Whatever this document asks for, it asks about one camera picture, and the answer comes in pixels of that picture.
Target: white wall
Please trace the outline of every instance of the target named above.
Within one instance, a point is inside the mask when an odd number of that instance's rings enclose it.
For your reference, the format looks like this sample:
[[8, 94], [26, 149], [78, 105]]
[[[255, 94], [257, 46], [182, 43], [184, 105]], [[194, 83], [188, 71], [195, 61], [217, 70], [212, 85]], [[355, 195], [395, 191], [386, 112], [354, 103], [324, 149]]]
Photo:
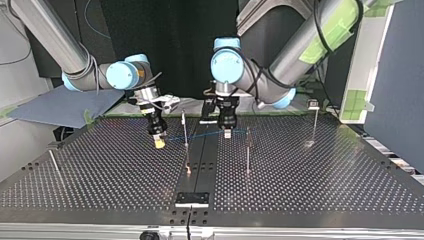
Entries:
[[[0, 12], [0, 63], [21, 59], [29, 44]], [[14, 21], [24, 33], [19, 21]], [[34, 59], [0, 66], [0, 112], [49, 91], [46, 79], [38, 77]], [[54, 126], [0, 118], [0, 181], [41, 155], [54, 140]]]
[[[342, 103], [344, 111], [348, 90], [366, 91], [365, 100], [370, 101], [377, 76], [381, 50], [390, 24], [394, 6], [389, 7], [384, 17], [364, 17], [356, 40], [350, 72]], [[359, 120], [343, 120], [342, 123], [364, 124], [367, 111], [362, 111]]]

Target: perforated optical table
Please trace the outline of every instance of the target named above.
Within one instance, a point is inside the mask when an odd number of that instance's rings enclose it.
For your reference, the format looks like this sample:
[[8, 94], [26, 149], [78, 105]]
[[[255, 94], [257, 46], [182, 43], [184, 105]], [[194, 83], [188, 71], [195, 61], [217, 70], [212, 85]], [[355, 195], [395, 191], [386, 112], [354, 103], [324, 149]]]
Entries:
[[[424, 238], [424, 187], [332, 116], [313, 136], [313, 119], [239, 117], [225, 139], [190, 118], [188, 155], [178, 118], [160, 150], [144, 119], [101, 119], [66, 140], [60, 171], [46, 153], [0, 183], [0, 239]], [[208, 207], [175, 207], [196, 192]]]

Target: blue joint cap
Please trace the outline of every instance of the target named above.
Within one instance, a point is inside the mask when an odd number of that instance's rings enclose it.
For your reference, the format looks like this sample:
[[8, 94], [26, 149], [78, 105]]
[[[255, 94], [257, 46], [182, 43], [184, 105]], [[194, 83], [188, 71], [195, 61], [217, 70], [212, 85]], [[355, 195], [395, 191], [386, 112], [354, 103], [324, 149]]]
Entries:
[[106, 78], [113, 88], [119, 90], [132, 89], [139, 80], [137, 68], [123, 61], [110, 65], [106, 71]]
[[146, 62], [150, 64], [149, 59], [144, 54], [136, 54], [129, 57], [126, 57], [125, 62]]
[[63, 85], [65, 85], [65, 87], [70, 90], [70, 91], [77, 91], [77, 92], [82, 92], [81, 90], [79, 90], [78, 88], [74, 87], [74, 85], [72, 85], [71, 81], [69, 81], [68, 76], [66, 76], [66, 74], [64, 72], [62, 72], [62, 81], [63, 81]]
[[272, 104], [272, 106], [274, 106], [277, 109], [286, 108], [290, 105], [290, 103], [293, 100], [295, 95], [296, 95], [296, 88], [292, 88], [292, 89], [290, 89], [290, 91], [287, 93], [286, 96], [284, 96], [278, 102]]
[[241, 48], [240, 47], [240, 39], [238, 38], [217, 38], [215, 39], [213, 50], [216, 50], [218, 48], [222, 47], [234, 47], [234, 48]]
[[[234, 47], [240, 49], [240, 39], [238, 38], [217, 38], [215, 39], [214, 50], [222, 47]], [[237, 82], [244, 71], [243, 59], [231, 49], [218, 50], [211, 60], [212, 76], [222, 83]]]

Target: robotic arm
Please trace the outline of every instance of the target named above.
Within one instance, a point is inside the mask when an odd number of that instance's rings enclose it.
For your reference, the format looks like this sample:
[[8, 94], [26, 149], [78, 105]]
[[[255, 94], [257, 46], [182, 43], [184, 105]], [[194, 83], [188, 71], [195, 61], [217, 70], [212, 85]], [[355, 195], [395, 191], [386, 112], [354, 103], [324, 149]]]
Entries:
[[238, 38], [216, 39], [211, 71], [216, 80], [218, 102], [224, 102], [220, 107], [218, 126], [226, 131], [226, 136], [231, 136], [230, 131], [237, 124], [237, 89], [259, 100], [259, 107], [286, 108], [296, 94], [294, 84], [311, 67], [319, 64], [327, 52], [337, 49], [352, 35], [350, 29], [359, 23], [364, 10], [375, 2], [321, 1], [268, 69], [244, 57]]
[[147, 56], [138, 54], [113, 64], [96, 59], [69, 32], [45, 0], [12, 0], [12, 9], [62, 68], [62, 80], [72, 91], [134, 90], [134, 99], [145, 114], [157, 148], [164, 147], [167, 125], [162, 111], [170, 111], [179, 98], [160, 96]]

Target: cable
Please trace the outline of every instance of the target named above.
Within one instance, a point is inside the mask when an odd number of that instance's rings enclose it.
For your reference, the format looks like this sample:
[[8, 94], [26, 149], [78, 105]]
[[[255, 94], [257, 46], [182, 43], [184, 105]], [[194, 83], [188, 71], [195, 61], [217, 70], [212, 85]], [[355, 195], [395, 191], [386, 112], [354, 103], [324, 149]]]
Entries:
[[4, 11], [1, 11], [1, 12], [2, 12], [3, 16], [6, 17], [6, 20], [9, 22], [10, 26], [12, 26], [16, 30], [16, 32], [19, 33], [19, 35], [21, 35], [24, 39], [26, 39], [27, 41], [29, 41], [28, 38], [27, 38], [27, 36], [25, 36], [25, 34], [23, 34], [19, 30], [19, 28], [13, 23], [13, 21], [9, 18], [9, 16], [7, 16], [7, 14]]
[[193, 207], [190, 207], [190, 213], [188, 214], [188, 219], [187, 219], [187, 240], [191, 240], [191, 232], [190, 232], [190, 219], [191, 219], [191, 210], [193, 209]]
[[[217, 135], [220, 133], [223, 133], [223, 130], [220, 131], [216, 131], [216, 132], [210, 132], [210, 133], [203, 133], [203, 134], [194, 134], [191, 136], [188, 136], [188, 139], [194, 139], [194, 138], [199, 138], [199, 137], [206, 137], [206, 136], [212, 136], [212, 135]], [[246, 133], [245, 130], [242, 129], [233, 129], [233, 133]], [[173, 138], [169, 138], [169, 141], [178, 141], [178, 140], [185, 140], [185, 136], [177, 136], [177, 137], [173, 137]]]
[[[356, 4], [357, 4], [357, 6], [358, 6], [358, 19], [356, 20], [356, 22], [355, 22], [355, 24], [352, 26], [352, 28], [351, 28], [351, 31], [353, 31], [353, 32], [355, 32], [355, 31], [358, 31], [359, 30], [359, 25], [360, 25], [360, 23], [361, 23], [361, 21], [362, 21], [362, 19], [363, 19], [363, 17], [364, 17], [364, 5], [363, 5], [363, 3], [360, 1], [360, 0], [355, 0], [355, 2], [356, 2]], [[328, 45], [328, 43], [327, 43], [327, 41], [326, 41], [326, 39], [325, 39], [325, 37], [324, 37], [324, 34], [322, 33], [322, 29], [321, 29], [321, 25], [320, 25], [320, 23], [319, 23], [319, 21], [318, 21], [318, 0], [314, 0], [314, 9], [313, 9], [313, 17], [314, 17], [314, 22], [315, 22], [315, 26], [316, 26], [316, 29], [317, 29], [317, 32], [318, 32], [318, 36], [319, 36], [319, 38], [320, 38], [320, 41], [321, 41], [321, 43], [322, 43], [322, 45], [324, 46], [324, 48], [327, 50], [327, 53], [324, 55], [324, 57], [322, 57], [321, 58], [321, 60], [320, 61], [318, 61], [318, 63], [315, 65], [315, 69], [314, 69], [314, 71], [312, 72], [312, 74], [309, 76], [309, 77], [311, 77], [313, 74], [314, 74], [314, 72], [315, 71], [317, 71], [317, 74], [318, 74], [318, 81], [319, 81], [319, 83], [321, 84], [321, 86], [322, 86], [322, 89], [324, 90], [324, 93], [325, 93], [325, 95], [326, 95], [326, 98], [328, 99], [328, 101], [329, 101], [329, 103], [330, 103], [330, 105], [332, 106], [332, 108], [334, 109], [334, 112], [336, 113], [336, 115], [337, 115], [337, 117], [340, 119], [340, 114], [339, 114], [339, 112], [336, 110], [336, 107], [335, 107], [335, 105], [332, 103], [332, 101], [331, 101], [331, 99], [330, 99], [330, 96], [329, 96], [329, 94], [328, 94], [328, 92], [327, 92], [327, 89], [325, 88], [325, 84], [324, 84], [324, 82], [322, 81], [322, 79], [321, 79], [321, 73], [320, 73], [320, 71], [319, 71], [319, 68], [321, 67], [321, 65], [322, 65], [322, 63], [325, 61], [325, 59], [329, 56], [329, 55], [331, 55], [331, 54], [333, 54], [334, 52], [333, 52], [333, 50], [330, 48], [330, 46]]]
[[7, 10], [9, 11], [10, 15], [12, 15], [14, 18], [21, 20], [20, 17], [13, 11], [12, 9], [12, 0], [7, 0]]
[[[1, 12], [2, 12], [3, 16], [6, 17], [7, 21], [11, 24], [11, 26], [14, 28], [14, 30], [16, 30], [17, 33], [19, 33], [19, 35], [21, 35], [22, 38], [24, 38], [28, 43], [28, 38], [21, 31], [19, 31], [18, 27], [16, 27], [16, 25], [12, 22], [12, 20], [9, 18], [9, 16], [7, 16], [7, 14], [4, 13], [3, 11], [1, 11]], [[25, 61], [31, 55], [31, 53], [32, 53], [32, 48], [30, 46], [29, 49], [28, 49], [28, 53], [23, 58], [18, 59], [18, 60], [14, 60], [14, 61], [11, 61], [11, 62], [0, 63], [0, 66], [11, 65], [11, 64], [15, 64], [15, 63]]]
[[335, 105], [333, 104], [333, 102], [331, 101], [330, 95], [328, 95], [328, 92], [327, 92], [327, 89], [325, 88], [324, 82], [323, 82], [323, 81], [322, 81], [322, 79], [321, 79], [321, 73], [320, 73], [320, 71], [319, 71], [319, 68], [320, 68], [320, 66], [317, 66], [317, 67], [316, 67], [316, 71], [317, 71], [317, 74], [318, 74], [318, 81], [319, 81], [319, 83], [321, 84], [322, 89], [324, 90], [324, 94], [325, 94], [326, 98], [328, 99], [328, 101], [329, 101], [330, 105], [333, 107], [333, 110], [334, 110], [334, 112], [336, 113], [337, 118], [338, 118], [338, 119], [340, 119], [340, 114], [339, 114], [339, 112], [336, 110], [336, 107], [335, 107]]
[[100, 31], [99, 31], [99, 30], [97, 30], [97, 29], [95, 29], [95, 28], [93, 27], [93, 25], [91, 25], [90, 21], [88, 20], [87, 12], [88, 12], [88, 7], [90, 6], [90, 3], [91, 3], [91, 0], [88, 0], [87, 4], [85, 5], [85, 9], [84, 9], [84, 19], [85, 19], [85, 22], [86, 22], [86, 23], [87, 23], [87, 25], [91, 28], [91, 30], [93, 30], [93, 31], [94, 31], [94, 32], [96, 32], [97, 34], [99, 34], [99, 35], [101, 35], [101, 36], [103, 36], [103, 37], [105, 37], [105, 38], [107, 38], [107, 39], [111, 39], [111, 37], [110, 37], [110, 36], [108, 36], [108, 35], [106, 35], [106, 34], [104, 34], [104, 33], [100, 32]]
[[327, 53], [333, 54], [333, 50], [328, 45], [327, 40], [325, 39], [324, 34], [322, 33], [321, 23], [320, 21], [318, 21], [318, 17], [319, 17], [318, 16], [318, 0], [314, 0], [313, 17], [314, 17], [315, 27], [317, 28], [318, 36], [322, 45], [327, 50]]

